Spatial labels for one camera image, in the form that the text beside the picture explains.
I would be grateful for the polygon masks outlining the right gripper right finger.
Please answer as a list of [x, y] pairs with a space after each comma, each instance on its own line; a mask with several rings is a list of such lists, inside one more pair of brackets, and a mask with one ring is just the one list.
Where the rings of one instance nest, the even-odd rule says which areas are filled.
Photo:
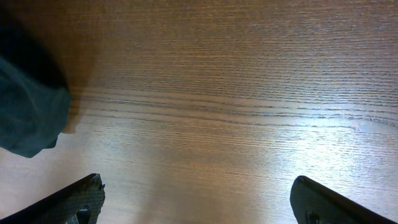
[[304, 175], [293, 182], [290, 205], [298, 224], [397, 224]]

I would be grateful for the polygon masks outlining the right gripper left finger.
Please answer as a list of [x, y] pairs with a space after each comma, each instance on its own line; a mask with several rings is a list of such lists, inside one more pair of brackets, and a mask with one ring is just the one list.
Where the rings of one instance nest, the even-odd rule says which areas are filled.
[[90, 174], [27, 208], [1, 219], [1, 224], [96, 224], [105, 192], [99, 174]]

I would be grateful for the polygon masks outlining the dark green Nike t-shirt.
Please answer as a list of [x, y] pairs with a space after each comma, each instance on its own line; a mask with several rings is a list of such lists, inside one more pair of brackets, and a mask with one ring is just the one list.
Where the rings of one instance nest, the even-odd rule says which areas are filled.
[[55, 147], [71, 100], [46, 49], [20, 24], [1, 19], [1, 147], [26, 158]]

